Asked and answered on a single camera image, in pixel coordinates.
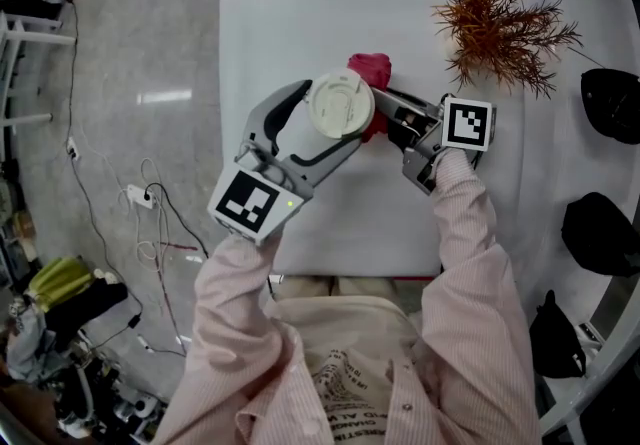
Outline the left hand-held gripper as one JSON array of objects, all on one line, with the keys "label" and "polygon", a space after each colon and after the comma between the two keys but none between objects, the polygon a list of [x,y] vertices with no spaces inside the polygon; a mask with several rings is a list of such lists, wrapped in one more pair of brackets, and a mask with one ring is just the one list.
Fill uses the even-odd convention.
[{"label": "left hand-held gripper", "polygon": [[239,151],[224,167],[209,201],[207,210],[215,221],[257,246],[282,232],[313,197],[314,187],[362,144],[363,134],[356,133],[311,159],[274,155],[279,132],[311,86],[310,79],[285,85],[249,113]]}]

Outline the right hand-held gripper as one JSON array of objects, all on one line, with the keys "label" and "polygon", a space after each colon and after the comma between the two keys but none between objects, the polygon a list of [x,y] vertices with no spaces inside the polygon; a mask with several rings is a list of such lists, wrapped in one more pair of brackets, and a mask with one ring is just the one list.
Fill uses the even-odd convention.
[{"label": "right hand-held gripper", "polygon": [[495,105],[445,94],[439,104],[388,87],[372,89],[376,109],[387,117],[389,140],[403,152],[403,175],[424,193],[435,186],[436,163],[451,149],[477,167],[495,134]]}]

